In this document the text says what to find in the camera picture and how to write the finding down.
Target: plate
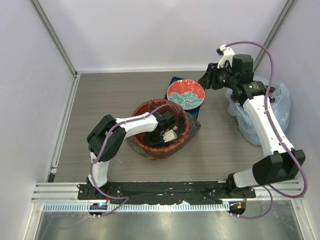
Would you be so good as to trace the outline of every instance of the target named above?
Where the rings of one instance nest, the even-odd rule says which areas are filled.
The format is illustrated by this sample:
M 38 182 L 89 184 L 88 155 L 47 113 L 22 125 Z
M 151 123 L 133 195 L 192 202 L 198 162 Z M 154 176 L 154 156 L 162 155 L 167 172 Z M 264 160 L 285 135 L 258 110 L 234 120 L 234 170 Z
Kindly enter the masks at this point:
M 172 83 L 166 96 L 168 100 L 179 104 L 184 110 L 191 110 L 203 103 L 205 91 L 196 81 L 183 79 Z

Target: gray tabletop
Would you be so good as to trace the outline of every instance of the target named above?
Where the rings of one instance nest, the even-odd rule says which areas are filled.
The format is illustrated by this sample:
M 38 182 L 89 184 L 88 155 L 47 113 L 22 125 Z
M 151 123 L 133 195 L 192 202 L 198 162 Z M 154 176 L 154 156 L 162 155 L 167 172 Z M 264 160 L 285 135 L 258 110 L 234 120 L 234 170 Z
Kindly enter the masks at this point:
M 198 80 L 202 75 L 200 71 L 82 74 L 54 181 L 86 180 L 90 166 L 86 138 L 104 115 L 130 117 L 140 104 L 162 99 L 172 77 Z M 230 173 L 251 168 L 262 159 L 262 148 L 244 139 L 236 118 L 227 111 L 225 92 L 205 91 L 199 133 L 168 159 L 146 159 L 123 142 L 110 162 L 108 180 L 223 181 Z

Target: clear plastic bag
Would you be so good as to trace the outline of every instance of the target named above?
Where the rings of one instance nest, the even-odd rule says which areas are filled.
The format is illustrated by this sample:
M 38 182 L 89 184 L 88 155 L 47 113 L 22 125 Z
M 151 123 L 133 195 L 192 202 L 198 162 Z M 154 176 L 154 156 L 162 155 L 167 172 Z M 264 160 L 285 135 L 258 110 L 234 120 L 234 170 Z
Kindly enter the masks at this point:
M 253 80 L 260 81 L 266 86 L 269 84 L 269 80 L 261 76 L 255 76 Z M 288 127 L 290 118 L 291 98 L 289 90 L 283 83 L 279 83 L 276 81 L 272 81 L 272 87 L 274 87 L 275 90 L 270 96 L 271 108 L 277 121 L 279 122 L 282 131 L 284 132 Z M 239 129 L 242 132 L 244 138 L 254 145 L 261 145 L 261 141 L 258 137 L 257 131 L 251 118 L 240 106 L 239 102 L 234 102 L 231 99 L 232 90 L 228 89 L 225 95 L 230 102 L 228 112 L 231 116 L 236 117 L 239 123 Z

